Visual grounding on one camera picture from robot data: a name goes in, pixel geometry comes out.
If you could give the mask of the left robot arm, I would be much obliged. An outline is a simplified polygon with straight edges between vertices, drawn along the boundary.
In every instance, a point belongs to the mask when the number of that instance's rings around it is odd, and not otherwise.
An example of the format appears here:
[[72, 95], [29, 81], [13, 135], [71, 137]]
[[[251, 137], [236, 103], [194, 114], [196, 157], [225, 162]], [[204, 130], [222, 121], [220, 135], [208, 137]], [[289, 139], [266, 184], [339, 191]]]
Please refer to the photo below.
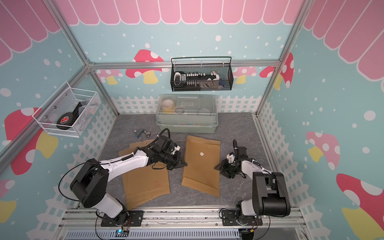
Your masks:
[[182, 160], [180, 146], [171, 135], [163, 133], [148, 145], [136, 147], [132, 153], [119, 158], [97, 161], [90, 159], [78, 165], [80, 168], [70, 184], [75, 201], [85, 208], [95, 208], [112, 220], [112, 224], [127, 228], [132, 223], [128, 209], [107, 192], [108, 182], [132, 170], [163, 163], [166, 169], [184, 168], [188, 164]]

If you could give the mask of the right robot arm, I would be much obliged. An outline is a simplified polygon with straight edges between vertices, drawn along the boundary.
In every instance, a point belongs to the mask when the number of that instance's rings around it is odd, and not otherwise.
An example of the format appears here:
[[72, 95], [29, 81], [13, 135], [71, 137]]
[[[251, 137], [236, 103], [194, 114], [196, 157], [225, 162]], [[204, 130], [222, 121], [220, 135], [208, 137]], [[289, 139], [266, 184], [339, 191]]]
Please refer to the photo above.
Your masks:
[[285, 177], [263, 167], [247, 154], [247, 148], [233, 140], [234, 151], [220, 161], [215, 170], [228, 179], [239, 175], [252, 180], [252, 198], [239, 201], [235, 210], [221, 209], [219, 217], [225, 226], [261, 226], [262, 216], [283, 218], [291, 214]]

